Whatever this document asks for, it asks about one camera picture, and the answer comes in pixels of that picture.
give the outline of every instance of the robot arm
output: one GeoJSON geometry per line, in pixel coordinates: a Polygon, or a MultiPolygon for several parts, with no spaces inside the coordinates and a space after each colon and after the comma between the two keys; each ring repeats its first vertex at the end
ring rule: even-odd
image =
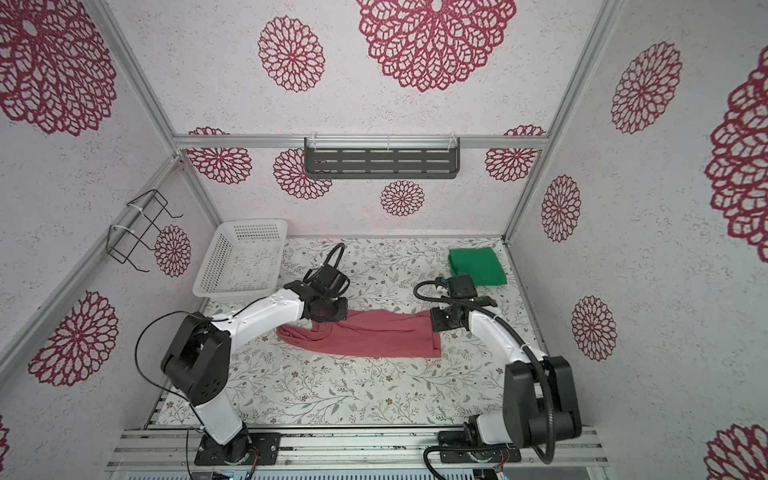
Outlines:
{"type": "MultiPolygon", "coordinates": [[[[535,446],[547,443],[548,429],[552,430],[556,440],[581,435],[581,415],[571,366],[560,356],[550,357],[540,349],[523,344],[501,318],[494,300],[478,295],[469,275],[421,282],[414,288],[414,295],[421,300],[448,304],[445,308],[431,309],[433,330],[469,330],[482,340],[494,361],[505,369],[502,408],[472,416],[465,424],[467,445],[460,446],[535,446]],[[420,295],[419,288],[424,285],[445,288],[448,295],[420,295]],[[536,396],[537,383],[545,396],[551,397],[550,406],[545,398],[536,396]]],[[[548,450],[551,450],[550,455],[554,453],[554,449],[548,450]]]]}
{"type": "Polygon", "coordinates": [[[317,322],[346,319],[347,301],[340,296],[349,279],[337,270],[344,244],[329,253],[317,271],[285,285],[271,296],[254,301],[236,313],[205,317],[189,315],[181,323],[163,358],[161,369],[190,401],[203,423],[203,451],[236,465],[249,453],[248,428],[240,419],[224,388],[230,356],[252,339],[280,326],[308,318],[317,322]],[[330,258],[339,251],[336,264],[330,258]]]}

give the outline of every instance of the red towel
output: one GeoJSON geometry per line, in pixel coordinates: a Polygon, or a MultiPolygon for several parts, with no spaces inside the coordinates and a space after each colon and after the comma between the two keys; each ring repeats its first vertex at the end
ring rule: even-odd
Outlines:
{"type": "Polygon", "coordinates": [[[415,315],[350,310],[343,322],[312,322],[311,330],[282,325],[277,336],[290,345],[331,355],[440,358],[440,334],[432,331],[429,310],[415,315]]]}

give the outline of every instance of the floral tablecloth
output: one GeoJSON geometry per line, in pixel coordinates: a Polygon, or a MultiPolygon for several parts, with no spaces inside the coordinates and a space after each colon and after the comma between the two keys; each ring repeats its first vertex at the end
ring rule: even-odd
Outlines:
{"type": "MultiPolygon", "coordinates": [[[[346,244],[339,269],[351,280],[349,308],[405,313],[435,305],[417,300],[412,288],[450,276],[450,249],[492,247],[509,283],[478,291],[498,302],[526,342],[535,342],[499,239],[290,238],[280,285],[319,266],[339,241],[346,244]]],[[[206,314],[237,307],[211,302],[206,314]]],[[[462,329],[441,333],[441,340],[441,359],[368,359],[289,346],[272,330],[232,356],[227,392],[249,424],[455,424],[499,408],[503,372],[483,343],[462,329]]],[[[168,395],[157,423],[194,424],[195,419],[185,401],[168,395]]]]}

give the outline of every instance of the red floral pattern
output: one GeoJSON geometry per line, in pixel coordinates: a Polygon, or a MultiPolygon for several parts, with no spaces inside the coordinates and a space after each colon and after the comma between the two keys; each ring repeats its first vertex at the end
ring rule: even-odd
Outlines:
{"type": "Polygon", "coordinates": [[[611,108],[616,128],[633,134],[653,124],[680,83],[680,51],[665,41],[643,51],[621,74],[611,108]]]}
{"type": "MultiPolygon", "coordinates": [[[[504,135],[545,135],[544,128],[520,125],[504,135]]],[[[492,148],[485,154],[485,169],[496,180],[519,180],[528,175],[538,151],[533,148],[492,148]]]]}
{"type": "MultiPolygon", "coordinates": [[[[200,127],[190,135],[228,135],[218,128],[200,127]]],[[[197,171],[220,184],[238,184],[250,175],[250,157],[245,148],[188,148],[197,171]]]]}
{"type": "Polygon", "coordinates": [[[118,318],[99,292],[85,292],[28,365],[40,383],[73,386],[109,359],[118,337],[118,318]]]}
{"type": "Polygon", "coordinates": [[[154,259],[168,276],[180,276],[187,271],[192,257],[190,239],[181,228],[168,225],[154,242],[154,259]]]}
{"type": "Polygon", "coordinates": [[[445,90],[488,63],[514,0],[358,0],[368,55],[403,87],[445,90]]]}
{"type": "Polygon", "coordinates": [[[760,425],[718,430],[707,447],[707,480],[768,478],[768,432],[760,425]]]}
{"type": "Polygon", "coordinates": [[[728,219],[728,235],[756,246],[768,263],[768,47],[728,96],[728,112],[710,140],[710,205],[728,219]]]}
{"type": "Polygon", "coordinates": [[[568,175],[555,178],[541,202],[541,224],[553,242],[568,238],[581,215],[581,197],[576,182],[568,175]]]}
{"type": "Polygon", "coordinates": [[[382,207],[397,217],[407,217],[424,204],[424,190],[411,181],[398,180],[384,187],[382,207]]]}
{"type": "Polygon", "coordinates": [[[117,98],[117,73],[77,0],[4,0],[0,8],[0,104],[11,120],[45,133],[98,130],[117,98]]]}
{"type": "Polygon", "coordinates": [[[0,415],[0,472],[2,472],[2,461],[5,460],[5,454],[11,449],[8,446],[9,430],[2,424],[2,415],[0,415]]]}
{"type": "Polygon", "coordinates": [[[300,20],[275,17],[259,38],[261,65],[275,83],[289,91],[307,91],[325,71],[323,47],[300,20]]]}
{"type": "Polygon", "coordinates": [[[574,307],[571,331],[578,348],[593,360],[608,358],[616,347],[616,322],[608,305],[586,296],[574,307]]]}
{"type": "Polygon", "coordinates": [[[304,169],[304,150],[301,148],[280,152],[273,165],[273,174],[280,188],[304,200],[322,197],[333,185],[331,180],[314,180],[307,177],[304,169]]]}

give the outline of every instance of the folded green towel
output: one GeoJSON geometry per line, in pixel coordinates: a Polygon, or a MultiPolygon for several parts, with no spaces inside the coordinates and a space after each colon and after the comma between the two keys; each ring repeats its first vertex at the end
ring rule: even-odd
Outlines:
{"type": "Polygon", "coordinates": [[[507,276],[491,247],[457,248],[448,254],[454,275],[469,275],[476,286],[506,285],[507,276]]]}

